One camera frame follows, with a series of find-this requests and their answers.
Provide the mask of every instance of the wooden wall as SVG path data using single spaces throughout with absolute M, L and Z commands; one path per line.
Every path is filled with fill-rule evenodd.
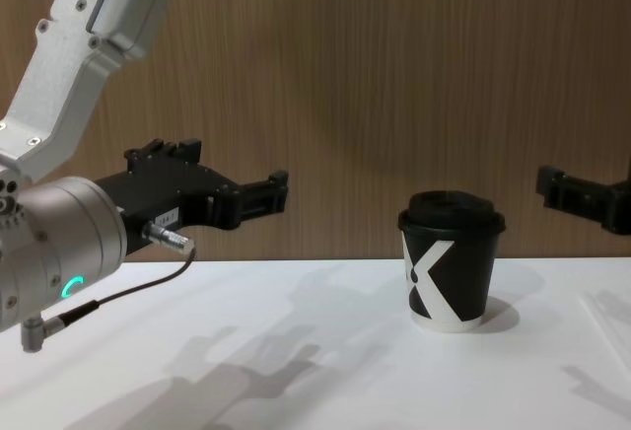
M 2 112 L 51 3 L 0 0 Z M 544 210 L 534 181 L 622 179 L 630 135 L 631 0 L 173 0 L 55 175 L 113 174 L 154 137 L 200 137 L 239 181 L 287 168 L 287 212 L 194 231 L 204 258 L 398 256 L 396 214 L 431 188 L 492 198 L 503 256 L 618 255 L 630 239 Z

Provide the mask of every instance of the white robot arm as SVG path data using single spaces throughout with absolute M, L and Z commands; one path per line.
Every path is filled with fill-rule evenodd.
M 155 140 L 125 153 L 125 172 L 25 188 L 68 160 L 107 77 L 143 57 L 169 0 L 55 0 L 0 121 L 0 331 L 22 324 L 25 351 L 100 305 L 181 274 L 194 242 L 175 231 L 224 230 L 284 210 L 284 172 L 238 185 L 199 165 L 201 141 Z M 150 244 L 188 256 L 177 273 L 44 321 L 41 311 L 115 272 Z
M 0 179 L 40 180 L 67 161 L 108 76 L 145 56 L 169 0 L 55 0 L 0 124 Z
M 25 323 L 27 351 L 50 334 L 39 312 L 69 295 L 68 284 L 116 271 L 127 238 L 119 208 L 95 183 L 24 183 L 73 155 L 108 76 L 148 52 L 168 3 L 54 0 L 36 26 L 35 53 L 0 121 L 0 331 Z

